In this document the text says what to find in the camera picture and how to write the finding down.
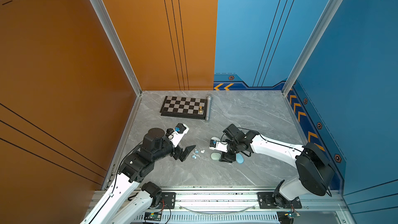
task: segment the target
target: orange wall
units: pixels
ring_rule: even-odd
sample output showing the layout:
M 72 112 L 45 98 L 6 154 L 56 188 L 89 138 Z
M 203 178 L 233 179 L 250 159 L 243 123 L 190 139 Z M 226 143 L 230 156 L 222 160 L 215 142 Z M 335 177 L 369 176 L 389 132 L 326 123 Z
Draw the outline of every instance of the orange wall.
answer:
M 218 0 L 103 0 L 143 90 L 212 89 Z
M 89 0 L 8 1 L 0 1 L 0 222 L 79 223 L 135 94 Z

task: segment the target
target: black mounting plate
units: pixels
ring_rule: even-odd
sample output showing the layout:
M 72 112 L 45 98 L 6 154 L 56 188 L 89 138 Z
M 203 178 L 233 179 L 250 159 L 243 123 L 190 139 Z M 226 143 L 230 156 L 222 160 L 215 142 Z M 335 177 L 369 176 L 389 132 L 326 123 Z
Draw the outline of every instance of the black mounting plate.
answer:
M 258 192 L 257 193 L 257 200 L 258 200 L 258 204 L 260 205 L 260 209 L 278 208 L 275 205 L 275 201 L 272 198 L 272 194 L 273 194 L 273 192 Z M 292 201 L 292 205 L 295 209 L 302 208 L 300 198 L 296 197 Z
M 176 192 L 162 192 L 162 200 L 170 209 L 174 209 L 176 203 Z M 160 201 L 160 204 L 156 209 L 162 209 L 162 207 L 163 203 Z M 167 211 L 168 207 L 164 206 L 163 211 Z

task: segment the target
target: small blue object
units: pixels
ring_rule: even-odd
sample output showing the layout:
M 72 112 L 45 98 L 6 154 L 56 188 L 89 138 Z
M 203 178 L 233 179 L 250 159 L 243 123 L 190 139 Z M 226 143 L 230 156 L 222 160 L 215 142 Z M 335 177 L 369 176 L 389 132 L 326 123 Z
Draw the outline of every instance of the small blue object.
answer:
M 236 154 L 236 162 L 237 162 L 238 164 L 242 164 L 242 163 L 243 163 L 243 157 L 242 157 L 242 155 L 240 155 L 239 153 Z

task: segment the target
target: gray marble floor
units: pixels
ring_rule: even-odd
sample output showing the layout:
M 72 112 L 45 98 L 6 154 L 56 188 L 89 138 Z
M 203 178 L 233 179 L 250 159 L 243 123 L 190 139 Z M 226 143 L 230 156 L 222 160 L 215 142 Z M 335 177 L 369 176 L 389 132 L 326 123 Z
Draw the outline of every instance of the gray marble floor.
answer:
M 212 96 L 210 122 L 160 115 L 165 96 L 205 98 L 207 95 Z M 205 149 L 205 153 L 197 154 L 197 159 L 192 158 L 192 153 L 184 162 L 163 158 L 156 162 L 155 169 L 143 183 L 275 187 L 282 179 L 296 176 L 297 170 L 262 154 L 244 156 L 243 164 L 213 161 L 209 141 L 213 136 L 220 138 L 222 131 L 233 123 L 276 140 L 302 144 L 289 111 L 280 91 L 144 91 L 123 157 L 142 141 L 150 128 L 166 130 L 181 122 L 189 127 L 189 132 L 180 146 L 195 144 L 198 150 Z

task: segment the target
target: chessboard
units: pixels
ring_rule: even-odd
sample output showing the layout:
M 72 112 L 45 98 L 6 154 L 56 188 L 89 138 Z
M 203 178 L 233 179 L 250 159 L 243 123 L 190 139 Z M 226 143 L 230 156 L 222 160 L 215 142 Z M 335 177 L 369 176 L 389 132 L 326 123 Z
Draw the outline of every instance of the chessboard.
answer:
M 205 119 L 206 100 L 166 96 L 160 112 L 162 116 Z

